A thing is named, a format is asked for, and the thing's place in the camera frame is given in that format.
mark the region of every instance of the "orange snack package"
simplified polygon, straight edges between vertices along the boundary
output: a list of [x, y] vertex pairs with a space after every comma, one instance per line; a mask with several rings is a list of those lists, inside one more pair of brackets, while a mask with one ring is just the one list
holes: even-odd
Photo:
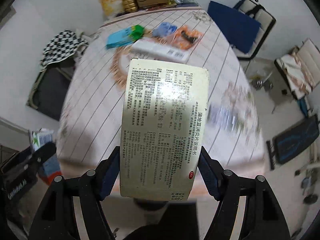
[[190, 49], [196, 45], [202, 38], [203, 33], [197, 30], [190, 30], [188, 26], [183, 25], [174, 33], [171, 45], [179, 49]]

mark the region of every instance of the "checkered cloth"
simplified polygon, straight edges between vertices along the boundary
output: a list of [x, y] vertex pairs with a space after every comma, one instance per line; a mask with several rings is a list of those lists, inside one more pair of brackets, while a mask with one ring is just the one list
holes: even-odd
[[43, 59], [40, 61], [42, 70], [49, 64], [57, 63], [74, 55], [80, 46], [88, 46], [84, 39], [77, 38], [76, 34], [70, 30], [60, 32], [43, 50]]

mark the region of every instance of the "tile floor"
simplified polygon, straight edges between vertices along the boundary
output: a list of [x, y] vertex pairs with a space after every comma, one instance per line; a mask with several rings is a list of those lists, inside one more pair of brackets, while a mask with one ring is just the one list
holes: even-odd
[[[255, 62], [250, 64], [249, 68], [261, 68], [265, 66], [266, 62]], [[263, 89], [260, 91], [252, 90], [257, 106], [257, 111], [260, 117], [260, 125], [264, 135], [264, 139], [268, 140], [273, 138], [281, 131], [294, 125], [296, 122], [303, 118], [298, 105], [295, 101], [285, 102], [278, 106], [272, 114], [274, 103]], [[307, 214], [309, 206], [302, 203], [304, 196], [300, 189], [300, 183], [304, 178], [304, 174], [294, 177], [294, 172], [306, 164], [309, 160], [309, 153], [305, 152], [298, 155], [293, 160], [289, 161], [285, 165], [276, 168], [274, 171], [268, 171], [265, 174], [269, 184], [271, 185], [286, 218], [290, 234], [296, 231], [303, 225], [303, 231], [306, 230], [308, 225], [313, 221], [314, 214]], [[41, 195], [45, 192], [45, 185], [39, 182], [32, 191], [28, 193], [24, 199], [22, 206], [26, 207], [24, 203], [32, 202], [32, 205], [28, 205], [26, 213], [30, 217], [33, 216], [37, 205], [41, 200]], [[217, 209], [218, 203], [208, 195], [207, 198], [197, 200], [197, 211], [199, 221], [199, 233], [200, 239], [203, 239], [209, 225], [211, 224], [213, 215]], [[241, 229], [241, 224], [244, 214], [245, 197], [241, 197], [238, 214], [236, 217], [235, 227], [231, 236], [231, 239], [238, 239], [238, 235]], [[123, 239], [130, 232], [136, 228], [145, 224], [146, 214], [133, 204], [133, 200], [130, 198], [108, 197], [102, 202], [102, 207], [105, 212], [106, 218], [110, 225], [111, 230], [120, 228], [117, 233], [116, 239]], [[312, 206], [312, 210], [318, 210], [320, 207], [320, 201]], [[85, 231], [84, 222], [82, 220], [81, 207], [78, 198], [75, 198], [75, 210], [76, 218], [79, 228], [79, 233], [82, 240], [88, 239]], [[160, 210], [157, 216], [152, 216], [153, 219], [159, 218], [163, 210]]]

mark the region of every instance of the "metal screw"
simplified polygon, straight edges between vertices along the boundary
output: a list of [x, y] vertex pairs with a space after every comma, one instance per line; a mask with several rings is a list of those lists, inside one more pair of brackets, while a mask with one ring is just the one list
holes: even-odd
[[258, 181], [264, 182], [266, 180], [265, 177], [263, 177], [262, 175], [258, 175], [257, 176]]
[[55, 178], [54, 178], [54, 181], [55, 182], [59, 182], [59, 181], [61, 181], [62, 180], [62, 177], [61, 176], [56, 176]]
[[94, 174], [96, 174], [96, 172], [95, 172], [94, 170], [89, 170], [89, 171], [87, 171], [87, 175], [88, 175], [89, 177], [93, 176]]
[[231, 170], [224, 170], [223, 173], [226, 176], [231, 176], [233, 174], [233, 172]]

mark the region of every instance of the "otc logo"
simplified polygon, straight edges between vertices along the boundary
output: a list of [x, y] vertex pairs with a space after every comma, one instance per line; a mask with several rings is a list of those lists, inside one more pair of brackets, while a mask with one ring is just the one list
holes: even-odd
[[194, 172], [193, 172], [193, 171], [190, 171], [190, 173], [189, 173], [189, 179], [192, 179], [192, 178], [193, 178], [193, 175], [194, 175]]

